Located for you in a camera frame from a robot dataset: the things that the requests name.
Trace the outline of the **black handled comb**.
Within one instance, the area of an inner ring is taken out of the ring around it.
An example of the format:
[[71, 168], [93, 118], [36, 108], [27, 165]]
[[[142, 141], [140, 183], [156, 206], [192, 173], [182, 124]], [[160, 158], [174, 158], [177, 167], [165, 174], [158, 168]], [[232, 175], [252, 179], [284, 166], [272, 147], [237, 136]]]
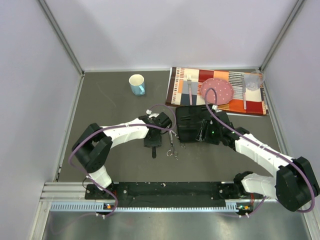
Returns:
[[155, 159], [157, 157], [157, 147], [153, 146], [152, 147], [152, 158]]

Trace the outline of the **black zip tool case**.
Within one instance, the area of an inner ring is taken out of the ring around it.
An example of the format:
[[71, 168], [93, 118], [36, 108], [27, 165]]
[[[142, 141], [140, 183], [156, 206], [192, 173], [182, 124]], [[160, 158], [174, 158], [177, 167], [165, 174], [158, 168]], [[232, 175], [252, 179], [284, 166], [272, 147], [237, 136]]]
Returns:
[[220, 144], [218, 125], [205, 105], [177, 107], [175, 116], [181, 143]]

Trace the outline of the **silver straight scissors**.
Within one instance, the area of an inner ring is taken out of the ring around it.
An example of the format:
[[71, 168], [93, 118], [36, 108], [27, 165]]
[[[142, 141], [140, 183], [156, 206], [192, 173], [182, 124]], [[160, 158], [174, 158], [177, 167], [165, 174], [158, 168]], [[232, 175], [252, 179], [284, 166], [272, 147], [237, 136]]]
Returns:
[[174, 136], [177, 138], [177, 140], [179, 141], [179, 146], [180, 146], [181, 148], [185, 149], [185, 148], [186, 148], [186, 144], [181, 142], [181, 139], [180, 139], [180, 137], [179, 137], [177, 134], [174, 133], [173, 135], [174, 135]]

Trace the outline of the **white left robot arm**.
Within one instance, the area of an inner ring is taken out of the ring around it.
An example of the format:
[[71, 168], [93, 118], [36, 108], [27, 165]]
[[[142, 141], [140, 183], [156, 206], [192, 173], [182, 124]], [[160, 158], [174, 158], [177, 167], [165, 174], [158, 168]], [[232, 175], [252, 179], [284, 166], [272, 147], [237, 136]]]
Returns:
[[171, 119], [164, 113], [148, 113], [134, 120], [109, 127], [90, 124], [72, 146], [75, 157], [96, 186], [102, 198], [109, 198], [114, 191], [112, 179], [107, 173], [105, 162], [110, 150], [133, 140], [143, 139], [143, 145], [152, 149], [162, 145], [162, 130], [172, 127]]

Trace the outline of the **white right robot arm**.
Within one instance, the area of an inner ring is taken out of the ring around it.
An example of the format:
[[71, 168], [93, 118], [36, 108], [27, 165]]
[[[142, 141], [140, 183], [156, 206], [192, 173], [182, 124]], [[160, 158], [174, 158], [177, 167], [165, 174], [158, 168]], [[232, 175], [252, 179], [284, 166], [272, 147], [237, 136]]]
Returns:
[[306, 158], [282, 154], [259, 141], [247, 129], [235, 128], [223, 111], [205, 110], [199, 114], [199, 119], [200, 140], [228, 146], [270, 173], [269, 177], [250, 172], [239, 174], [233, 185], [233, 192], [237, 197], [245, 198], [250, 193], [257, 193], [276, 199], [291, 212], [300, 211], [307, 203], [310, 203], [308, 212], [314, 208], [320, 187]]

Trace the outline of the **silver thinning scissors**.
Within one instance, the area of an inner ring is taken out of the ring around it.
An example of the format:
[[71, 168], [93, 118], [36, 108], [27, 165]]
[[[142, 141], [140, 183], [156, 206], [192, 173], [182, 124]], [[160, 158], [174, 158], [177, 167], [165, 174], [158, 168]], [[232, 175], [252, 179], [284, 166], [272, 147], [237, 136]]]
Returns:
[[178, 160], [178, 152], [175, 151], [174, 141], [173, 141], [173, 134], [172, 134], [171, 130], [168, 132], [168, 136], [169, 136], [170, 148], [166, 152], [166, 156], [167, 157], [174, 157], [176, 160]]

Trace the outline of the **pink polka dot plate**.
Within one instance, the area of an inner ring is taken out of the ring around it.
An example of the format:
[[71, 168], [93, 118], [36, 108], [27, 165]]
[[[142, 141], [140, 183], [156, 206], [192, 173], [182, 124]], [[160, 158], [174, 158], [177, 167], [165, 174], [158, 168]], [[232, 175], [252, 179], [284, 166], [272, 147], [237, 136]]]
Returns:
[[233, 86], [220, 78], [209, 78], [200, 88], [201, 96], [208, 104], [225, 105], [234, 98]]

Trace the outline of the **blue ceramic mug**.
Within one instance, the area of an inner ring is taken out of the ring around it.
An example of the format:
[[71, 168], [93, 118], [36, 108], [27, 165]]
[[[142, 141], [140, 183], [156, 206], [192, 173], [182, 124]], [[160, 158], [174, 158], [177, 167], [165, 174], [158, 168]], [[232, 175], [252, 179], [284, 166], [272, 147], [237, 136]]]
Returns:
[[145, 78], [141, 74], [133, 74], [128, 82], [134, 95], [143, 96], [146, 93]]

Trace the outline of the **colourful patterned placemat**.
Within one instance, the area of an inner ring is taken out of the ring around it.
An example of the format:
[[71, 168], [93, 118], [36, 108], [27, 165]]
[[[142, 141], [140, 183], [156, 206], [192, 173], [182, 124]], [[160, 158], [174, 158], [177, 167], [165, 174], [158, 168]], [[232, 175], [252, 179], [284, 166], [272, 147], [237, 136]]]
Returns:
[[249, 89], [248, 77], [261, 77], [256, 72], [205, 70], [172, 67], [165, 104], [190, 106], [217, 103], [218, 109], [230, 113], [265, 116], [269, 113], [264, 86]]

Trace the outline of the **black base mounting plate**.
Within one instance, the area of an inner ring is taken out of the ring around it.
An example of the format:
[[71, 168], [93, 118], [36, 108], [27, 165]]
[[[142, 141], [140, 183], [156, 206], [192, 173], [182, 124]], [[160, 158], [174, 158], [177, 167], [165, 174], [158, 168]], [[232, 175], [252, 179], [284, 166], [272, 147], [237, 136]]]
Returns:
[[121, 208], [223, 207], [226, 200], [254, 200], [258, 193], [240, 193], [233, 183], [196, 182], [119, 182], [107, 189], [118, 199]]

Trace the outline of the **clear plastic cup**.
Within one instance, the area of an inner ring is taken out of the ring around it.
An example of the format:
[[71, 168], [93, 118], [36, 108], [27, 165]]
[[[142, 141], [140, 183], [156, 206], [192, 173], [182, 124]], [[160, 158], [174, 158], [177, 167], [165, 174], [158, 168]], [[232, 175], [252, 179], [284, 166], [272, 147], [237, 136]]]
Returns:
[[258, 90], [265, 80], [265, 75], [260, 70], [255, 70], [244, 75], [244, 83], [248, 90]]

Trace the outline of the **pink handled fork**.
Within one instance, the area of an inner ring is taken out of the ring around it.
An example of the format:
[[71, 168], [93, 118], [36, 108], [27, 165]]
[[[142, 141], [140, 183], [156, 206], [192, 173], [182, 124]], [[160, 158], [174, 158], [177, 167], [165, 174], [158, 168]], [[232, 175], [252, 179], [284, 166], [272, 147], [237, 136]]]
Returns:
[[187, 85], [188, 85], [188, 94], [189, 94], [189, 104], [193, 105], [193, 96], [192, 96], [192, 76], [188, 74], [186, 76], [187, 79]]

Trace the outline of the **pink handled knife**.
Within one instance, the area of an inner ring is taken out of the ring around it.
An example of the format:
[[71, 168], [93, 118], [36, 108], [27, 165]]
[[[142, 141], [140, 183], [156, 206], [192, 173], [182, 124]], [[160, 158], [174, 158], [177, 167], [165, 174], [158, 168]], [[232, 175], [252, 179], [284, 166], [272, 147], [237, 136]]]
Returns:
[[243, 108], [247, 110], [247, 99], [246, 99], [246, 83], [245, 80], [242, 80], [242, 100], [243, 100]]

